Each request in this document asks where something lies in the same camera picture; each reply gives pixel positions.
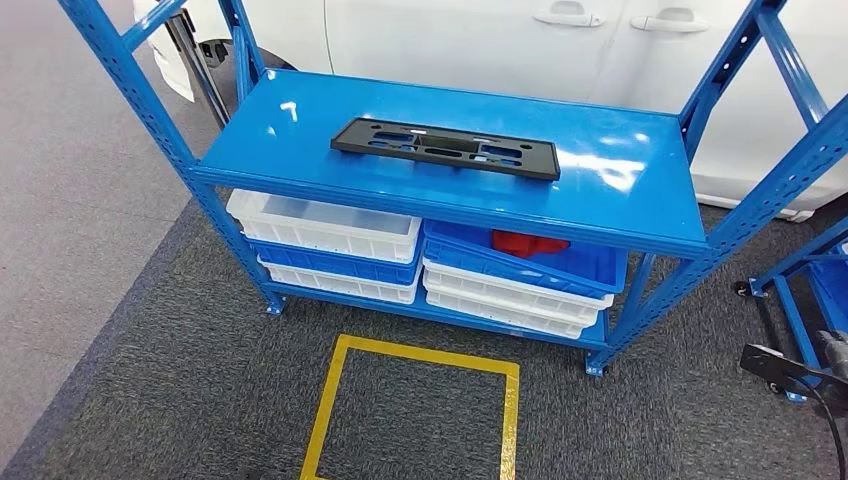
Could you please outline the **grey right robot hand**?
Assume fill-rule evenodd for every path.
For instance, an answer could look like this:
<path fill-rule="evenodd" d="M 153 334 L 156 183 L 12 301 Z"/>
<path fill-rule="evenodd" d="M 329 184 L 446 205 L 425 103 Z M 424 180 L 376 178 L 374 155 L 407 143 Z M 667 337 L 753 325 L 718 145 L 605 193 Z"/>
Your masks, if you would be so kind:
<path fill-rule="evenodd" d="M 846 380 L 848 362 L 847 333 L 841 330 L 819 330 L 817 336 L 833 374 L 838 378 Z"/>

